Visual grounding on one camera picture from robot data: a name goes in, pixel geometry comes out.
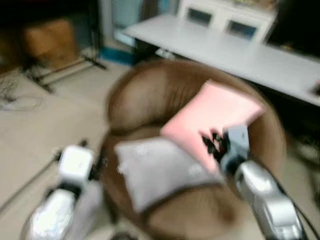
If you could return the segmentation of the pink pillow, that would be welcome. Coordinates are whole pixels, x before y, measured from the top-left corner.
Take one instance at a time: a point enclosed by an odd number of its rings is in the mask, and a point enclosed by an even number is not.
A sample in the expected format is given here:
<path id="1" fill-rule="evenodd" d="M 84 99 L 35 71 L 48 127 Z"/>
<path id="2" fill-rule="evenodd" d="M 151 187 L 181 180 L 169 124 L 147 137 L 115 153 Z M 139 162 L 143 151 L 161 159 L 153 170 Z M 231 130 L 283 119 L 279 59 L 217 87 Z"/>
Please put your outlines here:
<path id="1" fill-rule="evenodd" d="M 161 128 L 161 135 L 178 144 L 210 173 L 218 163 L 208 153 L 202 137 L 222 134 L 231 126 L 250 124 L 264 112 L 256 99 L 230 87 L 211 81 Z"/>

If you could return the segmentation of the grey pillow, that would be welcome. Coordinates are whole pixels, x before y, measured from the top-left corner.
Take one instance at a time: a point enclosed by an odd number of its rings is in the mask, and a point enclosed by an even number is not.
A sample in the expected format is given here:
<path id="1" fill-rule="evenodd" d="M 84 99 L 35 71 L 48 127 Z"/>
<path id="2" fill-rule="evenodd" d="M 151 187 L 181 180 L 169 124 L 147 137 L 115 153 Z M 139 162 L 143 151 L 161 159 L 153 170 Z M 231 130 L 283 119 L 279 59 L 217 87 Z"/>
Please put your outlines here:
<path id="1" fill-rule="evenodd" d="M 119 142 L 114 147 L 117 170 L 133 210 L 142 213 L 179 190 L 225 182 L 219 172 L 211 173 L 187 151 L 165 137 Z"/>

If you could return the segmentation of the brown round sofa chair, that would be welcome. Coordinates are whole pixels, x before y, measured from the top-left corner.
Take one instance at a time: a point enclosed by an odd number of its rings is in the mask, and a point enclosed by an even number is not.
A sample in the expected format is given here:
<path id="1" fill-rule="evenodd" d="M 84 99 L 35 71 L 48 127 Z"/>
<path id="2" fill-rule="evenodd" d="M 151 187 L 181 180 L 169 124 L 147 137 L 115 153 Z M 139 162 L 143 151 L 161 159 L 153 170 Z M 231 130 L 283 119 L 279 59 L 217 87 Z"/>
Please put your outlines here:
<path id="1" fill-rule="evenodd" d="M 245 80 L 194 61 L 160 60 L 133 66 L 107 97 L 108 131 L 100 150 L 107 149 L 108 163 L 100 182 L 112 220 L 127 219 L 150 240 L 265 240 L 249 205 L 238 198 L 233 187 L 186 189 L 138 214 L 118 172 L 116 144 L 158 137 L 162 126 L 208 80 L 248 94 L 263 105 L 263 115 L 249 126 L 251 152 L 272 173 L 278 173 L 285 162 L 285 130 L 279 116 L 269 100 Z"/>

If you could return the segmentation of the black metal stand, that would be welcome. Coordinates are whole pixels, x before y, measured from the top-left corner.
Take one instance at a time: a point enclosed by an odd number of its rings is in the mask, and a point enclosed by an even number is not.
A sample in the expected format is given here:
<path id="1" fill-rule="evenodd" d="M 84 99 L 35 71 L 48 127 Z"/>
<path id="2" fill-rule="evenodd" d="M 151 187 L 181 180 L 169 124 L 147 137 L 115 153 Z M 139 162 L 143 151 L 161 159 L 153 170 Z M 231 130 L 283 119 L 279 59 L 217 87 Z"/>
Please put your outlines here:
<path id="1" fill-rule="evenodd" d="M 80 54 L 78 60 L 75 60 L 62 67 L 44 68 L 39 62 L 28 62 L 25 66 L 21 66 L 18 70 L 31 83 L 34 83 L 42 90 L 53 94 L 55 93 L 52 85 L 61 81 L 64 77 L 78 73 L 90 67 L 97 67 L 103 71 L 109 68 L 99 59 L 98 55 Z"/>

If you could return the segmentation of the long white table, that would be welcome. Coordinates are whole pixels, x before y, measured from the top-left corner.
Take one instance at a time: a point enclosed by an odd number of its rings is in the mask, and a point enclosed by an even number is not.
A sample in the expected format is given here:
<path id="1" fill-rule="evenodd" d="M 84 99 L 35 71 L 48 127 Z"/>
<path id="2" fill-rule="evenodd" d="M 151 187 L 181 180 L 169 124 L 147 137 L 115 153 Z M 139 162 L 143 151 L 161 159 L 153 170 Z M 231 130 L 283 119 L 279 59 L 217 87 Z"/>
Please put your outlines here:
<path id="1" fill-rule="evenodd" d="M 125 33 L 311 105 L 320 105 L 320 98 L 313 94 L 313 87 L 320 80 L 320 63 L 294 52 L 210 29 L 171 14 L 135 23 L 127 27 Z"/>

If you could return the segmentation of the brown cardboard box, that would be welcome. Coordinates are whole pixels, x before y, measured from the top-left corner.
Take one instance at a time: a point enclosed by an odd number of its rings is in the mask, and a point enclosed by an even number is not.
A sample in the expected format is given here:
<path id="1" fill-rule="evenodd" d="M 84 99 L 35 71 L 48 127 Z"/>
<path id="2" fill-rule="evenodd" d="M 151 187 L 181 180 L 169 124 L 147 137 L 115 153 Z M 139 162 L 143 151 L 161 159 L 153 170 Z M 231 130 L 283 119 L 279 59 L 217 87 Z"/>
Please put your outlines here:
<path id="1" fill-rule="evenodd" d="M 24 37 L 29 54 L 50 69 L 61 69 L 80 59 L 74 26 L 67 19 L 30 26 Z"/>

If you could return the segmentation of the white cabinet with glass doors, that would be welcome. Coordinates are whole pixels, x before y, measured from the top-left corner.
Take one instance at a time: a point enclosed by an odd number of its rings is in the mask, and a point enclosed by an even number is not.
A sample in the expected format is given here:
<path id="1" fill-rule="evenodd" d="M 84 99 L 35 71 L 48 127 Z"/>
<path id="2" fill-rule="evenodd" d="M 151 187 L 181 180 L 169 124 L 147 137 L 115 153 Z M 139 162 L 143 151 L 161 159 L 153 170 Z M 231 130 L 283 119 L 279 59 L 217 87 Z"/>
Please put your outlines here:
<path id="1" fill-rule="evenodd" d="M 187 19 L 191 11 L 210 15 L 204 25 L 220 32 L 231 33 L 234 24 L 254 29 L 246 38 L 253 42 L 266 40 L 277 16 L 277 10 L 261 6 L 247 6 L 233 0 L 180 0 L 178 18 Z"/>

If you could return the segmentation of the black screen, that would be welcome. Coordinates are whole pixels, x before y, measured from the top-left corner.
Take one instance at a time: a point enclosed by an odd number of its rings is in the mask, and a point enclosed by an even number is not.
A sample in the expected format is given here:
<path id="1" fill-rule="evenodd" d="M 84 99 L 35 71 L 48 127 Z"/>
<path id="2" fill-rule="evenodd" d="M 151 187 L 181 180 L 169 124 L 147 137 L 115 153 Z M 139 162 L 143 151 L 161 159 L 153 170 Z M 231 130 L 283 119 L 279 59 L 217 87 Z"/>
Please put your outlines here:
<path id="1" fill-rule="evenodd" d="M 320 0 L 278 0 L 267 43 L 320 57 Z"/>

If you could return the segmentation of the black chair frame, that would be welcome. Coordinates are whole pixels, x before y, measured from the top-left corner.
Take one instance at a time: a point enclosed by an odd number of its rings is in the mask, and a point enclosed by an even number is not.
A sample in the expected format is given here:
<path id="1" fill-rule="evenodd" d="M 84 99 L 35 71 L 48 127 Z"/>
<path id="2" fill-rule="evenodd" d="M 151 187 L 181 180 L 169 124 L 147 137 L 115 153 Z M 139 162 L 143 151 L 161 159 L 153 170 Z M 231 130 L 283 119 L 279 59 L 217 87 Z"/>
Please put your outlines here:
<path id="1" fill-rule="evenodd" d="M 315 205 L 320 208 L 320 141 L 313 135 L 298 135 L 287 132 L 288 153 L 305 167 Z"/>

